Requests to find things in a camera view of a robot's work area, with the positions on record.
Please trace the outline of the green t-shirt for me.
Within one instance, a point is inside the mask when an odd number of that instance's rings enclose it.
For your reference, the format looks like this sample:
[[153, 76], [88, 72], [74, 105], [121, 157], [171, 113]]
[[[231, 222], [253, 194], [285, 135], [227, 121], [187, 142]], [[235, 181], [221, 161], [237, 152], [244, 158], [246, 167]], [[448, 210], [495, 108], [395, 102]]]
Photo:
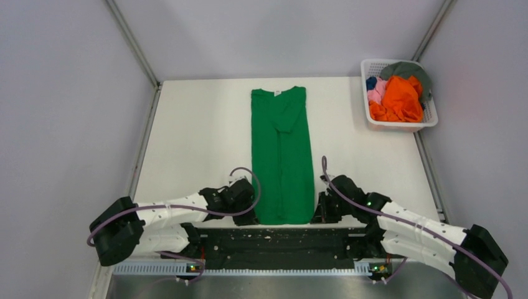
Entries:
[[251, 92], [252, 170], [261, 224], [307, 224], [315, 210], [306, 88]]

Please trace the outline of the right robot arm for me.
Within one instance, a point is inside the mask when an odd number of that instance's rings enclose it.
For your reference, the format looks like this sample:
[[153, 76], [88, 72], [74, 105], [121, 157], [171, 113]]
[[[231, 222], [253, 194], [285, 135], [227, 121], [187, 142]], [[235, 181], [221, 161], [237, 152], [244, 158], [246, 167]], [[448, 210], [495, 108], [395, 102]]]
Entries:
[[365, 193], [345, 175], [322, 175], [314, 222], [338, 223], [352, 216], [365, 224], [365, 249], [374, 256], [399, 255], [445, 274], [475, 298], [492, 298], [509, 261], [491, 233], [479, 225], [467, 229], [434, 221], [377, 192]]

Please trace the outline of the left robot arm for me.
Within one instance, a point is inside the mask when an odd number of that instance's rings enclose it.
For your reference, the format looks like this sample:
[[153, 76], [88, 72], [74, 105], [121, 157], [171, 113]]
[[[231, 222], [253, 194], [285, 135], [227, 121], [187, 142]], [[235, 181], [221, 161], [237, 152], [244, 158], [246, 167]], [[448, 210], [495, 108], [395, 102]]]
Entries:
[[224, 217], [238, 225], [256, 224], [255, 195], [250, 181], [242, 177], [227, 186], [151, 204], [121, 197], [90, 224], [87, 243], [103, 267], [154, 252], [193, 257], [200, 247], [194, 224]]

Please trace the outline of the pink garment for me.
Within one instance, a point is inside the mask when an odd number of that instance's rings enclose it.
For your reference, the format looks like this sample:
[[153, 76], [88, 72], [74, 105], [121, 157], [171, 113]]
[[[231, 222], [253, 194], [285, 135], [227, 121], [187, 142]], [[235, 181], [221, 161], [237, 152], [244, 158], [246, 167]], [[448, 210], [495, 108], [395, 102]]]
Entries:
[[367, 99], [369, 102], [381, 104], [382, 99], [385, 95], [387, 81], [380, 77], [378, 78], [377, 85], [373, 90], [367, 91]]

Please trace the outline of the orange t-shirt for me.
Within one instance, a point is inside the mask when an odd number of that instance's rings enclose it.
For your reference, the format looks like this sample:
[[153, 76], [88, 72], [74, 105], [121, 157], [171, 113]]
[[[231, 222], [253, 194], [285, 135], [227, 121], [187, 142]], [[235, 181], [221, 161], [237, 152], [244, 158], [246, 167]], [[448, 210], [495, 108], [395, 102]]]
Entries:
[[377, 121], [420, 123], [422, 92], [422, 85], [414, 76], [408, 79], [392, 76], [387, 80], [381, 104], [369, 102], [370, 115]]

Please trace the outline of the dark blue garment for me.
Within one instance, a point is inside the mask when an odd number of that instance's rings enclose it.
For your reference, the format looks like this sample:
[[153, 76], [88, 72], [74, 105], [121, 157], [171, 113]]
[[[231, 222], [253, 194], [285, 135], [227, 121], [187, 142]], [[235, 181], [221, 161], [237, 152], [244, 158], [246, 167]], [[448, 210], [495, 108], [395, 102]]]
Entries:
[[366, 90], [367, 91], [373, 90], [375, 88], [375, 86], [377, 85], [377, 82], [378, 82], [378, 78], [377, 77], [371, 76], [371, 77], [367, 78], [365, 80]]

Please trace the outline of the grey-green garment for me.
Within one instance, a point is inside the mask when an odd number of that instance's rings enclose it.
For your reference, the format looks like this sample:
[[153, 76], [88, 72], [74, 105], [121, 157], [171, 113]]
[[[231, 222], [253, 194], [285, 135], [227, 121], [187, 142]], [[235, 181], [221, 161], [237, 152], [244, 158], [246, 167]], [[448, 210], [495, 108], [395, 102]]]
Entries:
[[414, 76], [421, 83], [423, 89], [420, 101], [425, 102], [431, 100], [433, 82], [422, 66], [413, 62], [401, 61], [390, 64], [381, 70], [381, 79], [388, 80], [392, 76], [399, 76], [404, 79]]

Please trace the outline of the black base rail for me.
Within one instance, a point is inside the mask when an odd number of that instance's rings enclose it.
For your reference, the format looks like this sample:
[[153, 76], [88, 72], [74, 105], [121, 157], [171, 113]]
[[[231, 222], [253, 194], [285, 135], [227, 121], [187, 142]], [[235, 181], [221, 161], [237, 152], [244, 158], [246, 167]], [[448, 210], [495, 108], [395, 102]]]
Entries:
[[367, 259], [397, 259], [364, 229], [193, 228], [190, 240], [180, 255], [203, 261], [207, 270], [352, 269]]

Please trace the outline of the left corner aluminium post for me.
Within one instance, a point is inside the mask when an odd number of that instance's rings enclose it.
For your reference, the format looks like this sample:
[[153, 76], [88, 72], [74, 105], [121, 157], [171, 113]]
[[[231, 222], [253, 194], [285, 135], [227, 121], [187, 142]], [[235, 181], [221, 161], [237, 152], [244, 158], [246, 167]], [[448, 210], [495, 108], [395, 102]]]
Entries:
[[123, 36], [135, 60], [139, 64], [142, 72], [145, 74], [150, 84], [154, 88], [158, 88], [161, 83], [154, 74], [154, 71], [150, 66], [150, 63], [148, 62], [147, 57], [145, 56], [136, 37], [134, 36], [134, 33], [131, 30], [131, 27], [129, 26], [128, 22], [126, 21], [125, 16], [118, 7], [118, 4], [114, 0], [104, 0], [103, 2], [108, 8], [112, 18], [114, 19], [117, 25], [117, 28], [121, 32], [121, 35]]

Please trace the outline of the corner aluminium post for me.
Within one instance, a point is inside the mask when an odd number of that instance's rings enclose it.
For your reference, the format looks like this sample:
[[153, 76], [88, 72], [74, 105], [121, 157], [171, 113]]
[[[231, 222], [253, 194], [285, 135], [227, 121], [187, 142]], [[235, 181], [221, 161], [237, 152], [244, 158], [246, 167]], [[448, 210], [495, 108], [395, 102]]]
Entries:
[[427, 29], [416, 51], [414, 52], [411, 58], [412, 61], [415, 61], [415, 62], [420, 61], [420, 59], [423, 57], [424, 53], [426, 52], [428, 46], [430, 45], [431, 41], [435, 37], [436, 33], [440, 30], [440, 27], [443, 21], [450, 14], [451, 10], [453, 9], [453, 7], [455, 6], [457, 2], [458, 2], [457, 0], [444, 0], [442, 2], [438, 12], [436, 13], [429, 28]]
[[121, 35], [123, 36], [135, 60], [139, 64], [142, 72], [145, 74], [150, 84], [154, 88], [158, 88], [161, 83], [154, 74], [154, 71], [150, 66], [150, 63], [148, 62], [147, 57], [145, 56], [136, 37], [134, 36], [134, 33], [131, 30], [131, 27], [129, 26], [128, 22], [126, 21], [125, 16], [118, 7], [118, 4], [114, 0], [104, 0], [103, 2], [108, 8], [112, 18], [114, 19], [117, 25], [117, 28], [121, 32]]

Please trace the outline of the right corner aluminium post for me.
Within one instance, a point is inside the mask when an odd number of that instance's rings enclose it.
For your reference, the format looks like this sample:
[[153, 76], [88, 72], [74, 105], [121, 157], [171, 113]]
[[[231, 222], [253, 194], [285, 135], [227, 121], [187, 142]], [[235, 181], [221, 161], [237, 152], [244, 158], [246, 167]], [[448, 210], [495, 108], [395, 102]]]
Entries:
[[440, 30], [440, 27], [443, 21], [450, 14], [451, 10], [453, 9], [453, 7], [455, 6], [457, 2], [458, 2], [457, 0], [444, 0], [442, 2], [438, 12], [436, 13], [429, 28], [427, 29], [416, 51], [414, 52], [411, 58], [412, 61], [415, 61], [415, 62], [420, 61], [420, 59], [423, 57], [424, 53], [426, 52], [428, 46], [430, 45], [431, 41], [435, 37], [436, 33]]

